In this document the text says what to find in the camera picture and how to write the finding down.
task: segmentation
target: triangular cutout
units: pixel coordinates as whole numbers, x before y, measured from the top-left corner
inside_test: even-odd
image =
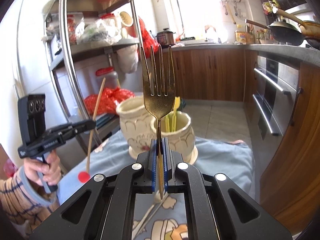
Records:
[[[228,190],[229,196],[236,208],[241,223],[245,224],[259,216],[259,212],[244,200],[234,189]]]
[[[80,198],[73,202],[73,204],[61,214],[61,217],[77,225],[80,221],[84,208],[87,205],[90,195],[90,190],[84,192]]]

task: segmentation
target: sleeve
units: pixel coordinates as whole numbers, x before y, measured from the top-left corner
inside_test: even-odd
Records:
[[[31,220],[43,207],[49,207],[56,201],[56,193],[41,194],[43,187],[35,191],[25,175],[23,166],[13,178],[0,180],[0,201],[8,218],[18,225]]]

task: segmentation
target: fork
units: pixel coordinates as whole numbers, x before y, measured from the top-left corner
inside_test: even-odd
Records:
[[[163,149],[161,139],[161,119],[169,114],[174,106],[175,101],[175,80],[172,60],[172,49],[169,47],[168,57],[168,75],[167,83],[165,84],[164,78],[164,66],[162,48],[159,46],[159,62],[160,62],[160,82],[158,83],[155,54],[153,48],[151,50],[151,64],[153,68],[153,74],[149,71],[146,55],[144,54],[143,47],[141,47],[141,65],[142,65],[142,83],[143,83],[143,100],[146,110],[153,115],[157,120],[157,170],[159,180],[159,192],[161,199],[163,198],[164,189],[164,166],[163,166]],[[151,91],[150,79],[153,78],[154,91]]]

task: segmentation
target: fork tine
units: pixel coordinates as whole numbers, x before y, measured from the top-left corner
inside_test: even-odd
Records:
[[[151,84],[149,78],[148,64],[146,60],[146,55],[144,54],[144,49],[141,46],[141,66],[142,66],[142,83],[143,83],[143,94],[151,95]]]
[[[169,46],[169,59],[168,59],[168,94],[169,91],[175,94],[175,78],[174,78],[174,68],[173,68],[173,57],[172,57],[172,48]]]
[[[160,62],[160,85],[161,85],[161,93],[165,95],[165,81],[164,81],[164,67],[163,67],[163,55],[162,55],[162,47],[159,46],[159,62]]]
[[[150,50],[151,50],[151,65],[153,67],[153,71],[154,71],[154,78],[153,78],[153,86],[155,87],[154,89],[154,95],[158,94],[159,95],[159,87],[158,87],[158,78],[157,78],[157,69],[156,69],[156,62],[155,62],[155,54],[153,52],[153,47],[150,46]]]

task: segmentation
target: stainless steel oven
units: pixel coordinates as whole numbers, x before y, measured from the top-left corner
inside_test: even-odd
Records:
[[[249,126],[256,169],[256,201],[259,201],[260,176],[269,165],[285,134],[299,81],[299,70],[272,59],[258,56],[254,69],[257,91],[256,108]]]

